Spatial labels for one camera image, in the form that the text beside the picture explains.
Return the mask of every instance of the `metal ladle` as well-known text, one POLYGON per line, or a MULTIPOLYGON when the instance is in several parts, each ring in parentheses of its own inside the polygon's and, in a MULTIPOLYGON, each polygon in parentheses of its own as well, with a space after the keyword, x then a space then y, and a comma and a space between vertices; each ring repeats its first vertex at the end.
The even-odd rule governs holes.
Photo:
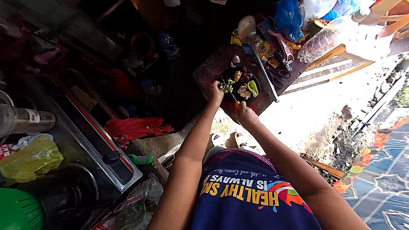
POLYGON ((273 95, 274 95, 274 101, 278 102, 278 95, 276 93, 276 90, 274 89, 274 85, 271 83, 270 79, 268 78, 267 73, 264 69, 264 65, 261 62, 260 57, 258 56, 258 50, 256 49, 256 46, 253 43, 254 39, 256 39, 257 37, 256 21, 254 20, 254 17, 253 16, 244 17, 238 24, 237 32, 238 32, 238 37, 240 38, 240 41, 242 43, 249 44, 250 47, 253 49, 254 53, 256 54, 258 65, 263 71, 263 74, 265 78, 267 79, 268 83, 270 84, 271 91, 273 92, 273 95))

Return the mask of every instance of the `blue plastic bag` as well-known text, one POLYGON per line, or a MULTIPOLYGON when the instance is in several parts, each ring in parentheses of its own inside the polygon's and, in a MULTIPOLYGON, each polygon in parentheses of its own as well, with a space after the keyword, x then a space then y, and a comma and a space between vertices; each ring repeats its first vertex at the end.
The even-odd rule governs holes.
POLYGON ((292 43, 298 42, 304 33, 301 31, 303 17, 297 0, 280 0, 274 16, 277 30, 292 43))
POLYGON ((360 9, 361 0, 338 0, 334 8, 322 19, 334 20, 341 16, 352 15, 360 9))

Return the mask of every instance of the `knife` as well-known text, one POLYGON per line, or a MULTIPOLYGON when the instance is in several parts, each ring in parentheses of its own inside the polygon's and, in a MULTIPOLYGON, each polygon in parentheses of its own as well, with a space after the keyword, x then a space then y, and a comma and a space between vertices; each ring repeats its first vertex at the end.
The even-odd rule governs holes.
MULTIPOLYGON (((225 80, 223 79, 223 77, 221 77, 221 79, 222 79, 222 81, 223 81, 224 86, 227 88, 227 91, 230 92, 229 86, 226 84, 226 82, 225 82, 225 80)), ((230 92, 230 94, 231 94, 231 96, 234 98, 234 100, 236 101, 236 102, 234 103, 234 107, 238 109, 238 108, 239 108, 239 107, 238 107, 239 102, 236 100, 236 98, 234 97, 234 95, 233 95, 232 92, 230 92)))

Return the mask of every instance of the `yellow plastic bag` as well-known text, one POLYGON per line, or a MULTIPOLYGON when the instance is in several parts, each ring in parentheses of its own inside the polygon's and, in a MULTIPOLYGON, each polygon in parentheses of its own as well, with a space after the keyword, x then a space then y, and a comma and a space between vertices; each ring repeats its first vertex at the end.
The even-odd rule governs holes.
POLYGON ((0 160, 0 172, 5 178, 24 183, 57 169, 63 159, 57 145, 41 135, 22 150, 0 160))

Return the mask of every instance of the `blue t-shirt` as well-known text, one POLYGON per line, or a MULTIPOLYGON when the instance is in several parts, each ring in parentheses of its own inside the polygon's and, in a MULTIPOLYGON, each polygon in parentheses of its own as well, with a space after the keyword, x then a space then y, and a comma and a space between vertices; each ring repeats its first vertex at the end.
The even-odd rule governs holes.
POLYGON ((287 179, 263 157, 224 149, 203 164, 193 230, 321 230, 287 179))

